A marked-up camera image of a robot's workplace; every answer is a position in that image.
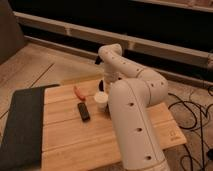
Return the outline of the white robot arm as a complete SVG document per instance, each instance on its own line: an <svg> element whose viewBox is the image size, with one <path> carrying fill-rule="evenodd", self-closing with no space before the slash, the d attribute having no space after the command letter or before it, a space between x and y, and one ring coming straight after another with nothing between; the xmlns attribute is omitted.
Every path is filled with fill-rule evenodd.
<svg viewBox="0 0 213 171"><path fill-rule="evenodd" d="M122 56L120 44L98 50L109 88L109 112L123 167L127 171L170 171L147 108L168 94L167 80L155 70Z"/></svg>

